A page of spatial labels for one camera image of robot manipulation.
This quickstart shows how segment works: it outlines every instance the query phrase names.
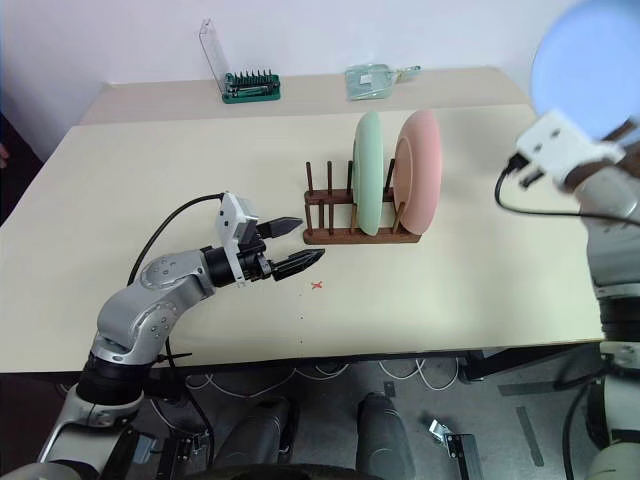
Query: white wall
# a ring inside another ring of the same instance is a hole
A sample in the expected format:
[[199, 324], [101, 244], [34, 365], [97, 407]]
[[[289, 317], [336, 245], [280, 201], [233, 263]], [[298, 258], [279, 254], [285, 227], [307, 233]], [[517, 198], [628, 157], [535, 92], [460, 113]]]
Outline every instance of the white wall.
[[2, 0], [1, 108], [44, 160], [103, 82], [209, 78], [198, 43], [206, 17], [232, 69], [495, 65], [527, 89], [542, 35], [577, 2]]

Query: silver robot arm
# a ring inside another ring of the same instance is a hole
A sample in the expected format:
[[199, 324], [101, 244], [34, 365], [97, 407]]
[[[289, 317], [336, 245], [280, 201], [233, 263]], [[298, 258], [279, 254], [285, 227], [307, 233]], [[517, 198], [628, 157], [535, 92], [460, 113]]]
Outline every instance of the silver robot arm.
[[80, 381], [66, 396], [40, 463], [3, 480], [102, 475], [114, 457], [135, 448], [137, 432], [130, 423], [144, 398], [143, 381], [180, 316], [216, 288], [268, 277], [281, 280], [305, 270], [324, 253], [303, 250], [281, 262], [267, 260], [263, 239], [289, 233], [302, 220], [257, 222], [246, 200], [225, 193], [216, 218], [223, 246], [153, 260], [133, 284], [105, 303], [89, 359]]
[[[591, 140], [552, 111], [520, 136], [517, 147], [519, 160], [525, 161], [514, 169], [530, 162], [538, 170], [528, 178], [551, 175], [575, 195], [581, 213], [640, 222], [637, 166], [629, 168], [633, 161], [617, 144]], [[530, 183], [525, 179], [521, 185]], [[589, 433], [602, 450], [587, 478], [640, 478], [640, 228], [612, 219], [583, 222], [605, 337], [600, 352], [611, 365], [589, 391]]]

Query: pink plate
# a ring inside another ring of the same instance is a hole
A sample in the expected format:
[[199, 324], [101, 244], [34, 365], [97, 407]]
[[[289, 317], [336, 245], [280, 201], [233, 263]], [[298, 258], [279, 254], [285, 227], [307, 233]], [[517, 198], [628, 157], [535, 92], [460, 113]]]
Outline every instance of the pink plate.
[[405, 203], [400, 223], [411, 233], [422, 235], [436, 213], [442, 178], [440, 129], [430, 110], [418, 110], [404, 122], [395, 158], [396, 210]]

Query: table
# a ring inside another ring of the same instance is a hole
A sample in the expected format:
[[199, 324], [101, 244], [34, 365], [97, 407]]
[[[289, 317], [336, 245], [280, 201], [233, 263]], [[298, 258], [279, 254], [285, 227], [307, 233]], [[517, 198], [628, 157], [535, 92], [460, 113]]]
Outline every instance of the table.
[[[369, 103], [367, 108], [374, 108]], [[391, 158], [413, 110], [381, 113]], [[521, 218], [493, 203], [495, 179], [527, 105], [436, 109], [441, 203], [417, 244], [328, 246], [282, 282], [229, 286], [172, 334], [183, 365], [540, 345], [601, 338], [578, 221]], [[126, 282], [157, 225], [178, 205], [229, 190], [263, 219], [304, 218], [304, 164], [346, 181], [360, 113], [74, 127], [0, 229], [0, 371], [79, 370], [102, 304]], [[576, 208], [550, 182], [505, 199]], [[148, 260], [216, 245], [218, 205], [178, 217]], [[347, 225], [349, 208], [336, 208]], [[390, 222], [391, 212], [384, 213]], [[268, 242], [274, 260], [305, 248], [302, 230]], [[313, 283], [322, 282], [322, 288]]]

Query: plate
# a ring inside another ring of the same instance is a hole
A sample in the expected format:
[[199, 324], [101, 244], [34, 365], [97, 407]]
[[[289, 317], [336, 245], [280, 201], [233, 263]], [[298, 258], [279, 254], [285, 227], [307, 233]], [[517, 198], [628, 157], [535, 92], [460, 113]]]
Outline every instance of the plate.
[[358, 205], [358, 226], [367, 235], [380, 227], [383, 177], [380, 118], [369, 112], [358, 122], [353, 143], [353, 203]]
[[[592, 0], [570, 9], [545, 35], [531, 68], [542, 114], [561, 110], [593, 138], [640, 116], [640, 2]], [[636, 138], [625, 139], [630, 143]]]
[[398, 135], [393, 168], [393, 202], [396, 211], [404, 202], [400, 223], [422, 235], [433, 221], [440, 198], [442, 147], [433, 112], [413, 113]]

